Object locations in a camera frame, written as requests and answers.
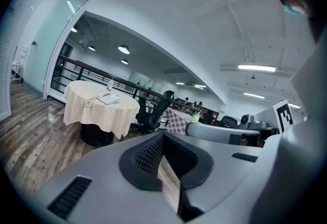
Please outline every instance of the fluorescent light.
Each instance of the fluorescent light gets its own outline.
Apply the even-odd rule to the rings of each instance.
[[[247,64],[239,64],[239,69],[241,70],[254,70],[254,71],[270,71],[275,72],[275,66],[260,66],[260,65],[247,65]]]
[[[126,45],[121,45],[118,47],[118,49],[125,54],[129,54],[129,48]]]
[[[255,94],[251,94],[251,93],[246,93],[246,92],[244,92],[243,94],[244,95],[247,95],[247,96],[251,96],[251,97],[260,98],[260,99],[264,99],[265,98],[264,96],[259,96],[259,95],[255,95]]]
[[[67,1],[68,6],[70,7],[71,11],[73,12],[73,14],[76,13],[76,10],[74,9],[74,7],[72,6],[70,1]]]
[[[291,104],[291,103],[288,103],[288,104],[289,104],[289,106],[291,106],[291,107],[301,108],[300,106],[297,106],[297,105],[294,105],[294,104]]]

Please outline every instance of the telephone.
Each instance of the telephone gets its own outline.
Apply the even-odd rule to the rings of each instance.
[[[110,92],[105,92],[103,94],[99,94],[97,99],[106,105],[115,104],[119,102],[119,97],[115,94],[111,94]]]

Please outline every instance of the checkered cloth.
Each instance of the checkered cloth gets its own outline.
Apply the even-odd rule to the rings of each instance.
[[[91,106],[85,103],[107,91],[106,86],[89,81],[76,80],[65,89],[66,108],[63,121],[66,125],[80,121],[82,124],[96,124],[103,131],[113,132],[120,139],[126,136],[130,124],[139,110],[138,102],[126,93],[112,90],[120,97],[119,103],[105,105],[94,99]]]
[[[185,135],[186,125],[193,122],[193,116],[179,110],[168,108],[166,118],[169,120],[167,132]]]

